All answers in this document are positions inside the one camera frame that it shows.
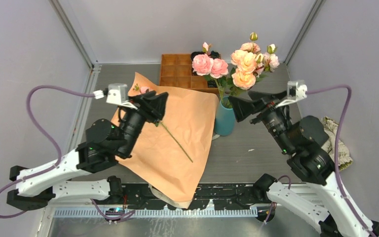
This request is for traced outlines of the orange peach flower stem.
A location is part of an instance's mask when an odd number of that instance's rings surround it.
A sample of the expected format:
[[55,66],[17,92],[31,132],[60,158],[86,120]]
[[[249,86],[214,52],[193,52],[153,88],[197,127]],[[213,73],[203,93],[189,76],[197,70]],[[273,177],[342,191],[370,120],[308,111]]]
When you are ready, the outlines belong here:
[[252,32],[249,35],[249,42],[243,43],[230,55],[231,63],[235,66],[229,76],[232,82],[228,89],[230,96],[238,96],[251,89],[265,68],[264,55],[256,43],[257,40],[258,34]]

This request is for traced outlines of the white pink flower stem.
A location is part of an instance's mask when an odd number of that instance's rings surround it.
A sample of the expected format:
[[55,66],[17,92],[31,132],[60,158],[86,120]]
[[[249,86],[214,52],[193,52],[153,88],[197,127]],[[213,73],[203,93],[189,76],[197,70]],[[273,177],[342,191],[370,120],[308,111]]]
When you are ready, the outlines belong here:
[[258,79],[262,79],[267,73],[273,73],[280,65],[278,56],[275,54],[277,46],[275,44],[270,44],[267,46],[265,53],[260,53],[257,55],[257,66],[254,71],[254,75]]

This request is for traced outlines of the deep pink flower stem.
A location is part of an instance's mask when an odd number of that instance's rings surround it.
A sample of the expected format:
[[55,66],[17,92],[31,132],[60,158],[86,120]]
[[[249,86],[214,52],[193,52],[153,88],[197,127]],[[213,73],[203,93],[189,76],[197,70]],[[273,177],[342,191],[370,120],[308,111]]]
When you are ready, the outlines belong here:
[[[203,52],[210,52],[211,44],[202,44]],[[212,59],[209,55],[198,55],[191,61],[192,72],[197,76],[202,76],[206,80],[214,79],[217,84],[219,98],[222,101],[226,87],[226,79],[229,74],[228,63],[221,59]]]

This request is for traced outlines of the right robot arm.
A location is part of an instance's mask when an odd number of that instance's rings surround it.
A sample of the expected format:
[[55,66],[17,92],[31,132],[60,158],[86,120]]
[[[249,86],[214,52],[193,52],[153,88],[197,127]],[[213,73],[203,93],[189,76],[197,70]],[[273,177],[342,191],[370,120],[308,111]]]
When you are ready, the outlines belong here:
[[290,96],[249,92],[249,99],[231,96],[229,102],[237,121],[250,115],[251,124],[262,122],[277,142],[283,154],[288,155],[291,171],[320,197],[322,206],[311,203],[282,186],[268,174],[254,185],[257,201],[279,203],[305,220],[322,237],[378,237],[379,222],[370,220],[347,198],[343,183],[337,181],[337,165],[323,150],[329,136],[320,120],[307,116],[296,123],[289,117],[289,105],[304,99],[306,94]]

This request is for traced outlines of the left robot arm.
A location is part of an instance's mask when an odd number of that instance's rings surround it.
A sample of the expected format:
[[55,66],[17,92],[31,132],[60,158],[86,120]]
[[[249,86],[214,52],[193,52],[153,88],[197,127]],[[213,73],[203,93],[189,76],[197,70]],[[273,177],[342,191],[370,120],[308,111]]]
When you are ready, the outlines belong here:
[[117,102],[124,112],[115,125],[108,119],[95,121],[85,132],[85,142],[60,158],[35,168],[14,166],[10,179],[15,189],[7,193],[7,204],[31,211],[66,198],[90,198],[120,203],[124,190],[119,180],[74,183],[73,178],[111,168],[118,159],[128,159],[146,123],[156,124],[165,115],[167,92],[150,91]]

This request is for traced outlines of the cream ribbon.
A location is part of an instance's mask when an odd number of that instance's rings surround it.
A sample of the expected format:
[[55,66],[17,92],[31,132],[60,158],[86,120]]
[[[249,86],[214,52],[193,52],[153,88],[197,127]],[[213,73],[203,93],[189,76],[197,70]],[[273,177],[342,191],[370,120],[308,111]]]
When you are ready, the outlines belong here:
[[192,163],[187,158],[168,156],[161,163],[161,184],[150,182],[150,190],[155,197],[178,208],[189,208],[199,181],[205,171],[208,157],[196,158]]

